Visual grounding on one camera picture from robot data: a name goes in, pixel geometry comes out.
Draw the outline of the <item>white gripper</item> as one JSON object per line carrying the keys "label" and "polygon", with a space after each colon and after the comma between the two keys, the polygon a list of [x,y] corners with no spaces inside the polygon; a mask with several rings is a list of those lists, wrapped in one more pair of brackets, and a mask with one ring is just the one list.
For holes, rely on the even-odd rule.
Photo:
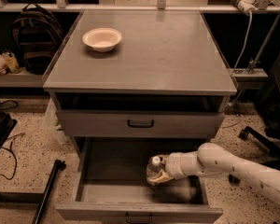
{"label": "white gripper", "polygon": [[181,179],[190,175],[196,175],[198,171],[199,163],[196,151],[187,153],[175,152],[166,158],[165,171],[147,171],[147,182],[151,186],[157,186],[172,179]]}

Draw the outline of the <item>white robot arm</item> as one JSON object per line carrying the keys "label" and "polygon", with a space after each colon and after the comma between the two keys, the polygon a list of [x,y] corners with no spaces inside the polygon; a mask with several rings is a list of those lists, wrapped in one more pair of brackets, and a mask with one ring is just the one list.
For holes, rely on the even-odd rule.
{"label": "white robot arm", "polygon": [[191,175],[218,177],[224,173],[244,180],[280,205],[279,170],[239,158],[214,143],[204,143],[196,151],[159,154],[147,164],[147,182],[152,186]]}

